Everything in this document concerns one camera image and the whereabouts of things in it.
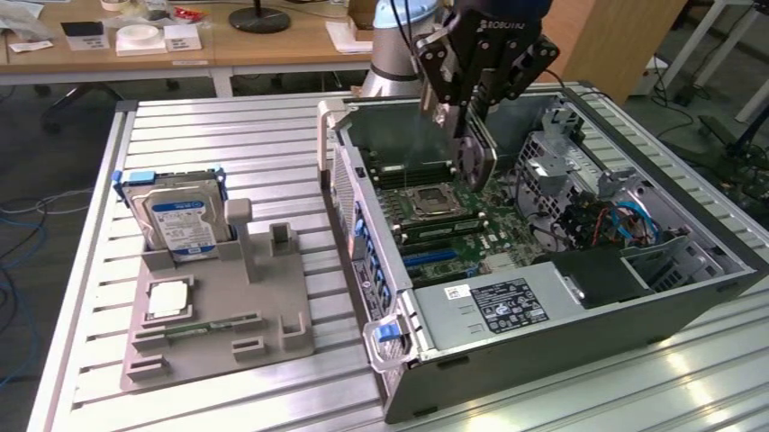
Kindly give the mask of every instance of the white table leg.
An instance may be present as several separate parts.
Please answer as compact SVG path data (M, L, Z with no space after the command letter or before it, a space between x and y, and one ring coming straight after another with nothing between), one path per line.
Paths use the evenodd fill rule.
M702 22L697 26L697 29L694 30L694 33L691 34L691 37L689 38L686 45L683 45L683 48L681 49L681 52L678 53L675 60L672 61L672 64L670 65L670 68L664 73L664 76L662 77L662 83L664 84L664 87L670 86L672 78L675 78L675 75L681 71L683 63L686 63L686 60L689 59L689 56L694 52L697 45L699 45L699 42L705 37L707 30L713 26L713 23L715 22L715 18L723 11L726 4L727 4L726 0L715 0L713 6L710 7L710 12L707 12L707 15L702 18Z
M216 89L216 97L232 97L232 77L231 67L216 67L209 70L211 79L213 80L213 88Z
M745 105L745 108L742 108L742 111L739 111L739 113L737 114L737 117L734 117L734 120L737 120L741 123L745 123L750 119L750 117L755 113L755 110L758 110L758 107L762 105L762 103L766 101L767 98L769 98L769 79L763 83L758 92L755 92L755 96L749 100L747 104Z
M715 52L713 59L707 62L707 66L705 67L702 73L699 74L699 76L697 76L697 81L694 82L695 86L702 87L707 82L707 80L710 79L710 77L713 76L713 73L718 70L718 67L721 66L721 63L723 63L723 60L726 59L729 52L734 49L737 42L739 42L739 40L742 39L742 36L745 36L745 32L755 22L755 18L758 18L758 15L761 15L761 13L755 10L751 10L750 12L747 12L747 15L742 18L742 21L734 28L731 34L729 35L729 39L726 39L723 45L721 45L721 48Z

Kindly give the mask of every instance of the hard drive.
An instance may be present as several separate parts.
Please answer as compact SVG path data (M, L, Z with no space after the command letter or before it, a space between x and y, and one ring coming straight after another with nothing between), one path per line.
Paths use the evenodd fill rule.
M133 172L114 190L133 212L148 250L168 249L173 261L216 257L216 243L232 240L224 220L221 170L179 174Z

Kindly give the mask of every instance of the cpu socket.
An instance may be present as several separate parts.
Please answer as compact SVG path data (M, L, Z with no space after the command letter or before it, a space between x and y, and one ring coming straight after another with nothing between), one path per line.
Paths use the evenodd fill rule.
M413 218L418 220L464 214L464 208L459 205L454 191L447 184L407 189L405 195L413 207Z

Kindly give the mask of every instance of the workbench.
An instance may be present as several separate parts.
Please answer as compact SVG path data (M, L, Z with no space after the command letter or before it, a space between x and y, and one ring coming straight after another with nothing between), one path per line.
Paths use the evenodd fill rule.
M574 90L586 89L575 86ZM375 376L317 185L316 106L323 99L345 96L292 94L118 105L29 431L766 427L766 280L659 343L419 420L399 425L381 422ZM586 98L707 211L769 259L766 231L607 99ZM600 133L588 124L582 130L583 144L606 166L626 166L627 160ZM252 200L252 232L288 221L299 233L317 351L281 364L125 394L118 375L142 237L109 177L116 169L181 171L200 164L220 164L229 197Z

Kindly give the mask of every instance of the desk lamp base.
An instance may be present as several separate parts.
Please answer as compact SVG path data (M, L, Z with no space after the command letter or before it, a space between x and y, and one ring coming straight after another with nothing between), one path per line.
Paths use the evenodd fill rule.
M240 31L249 33L276 33L291 27L291 17L275 9L247 7L229 13L229 24Z

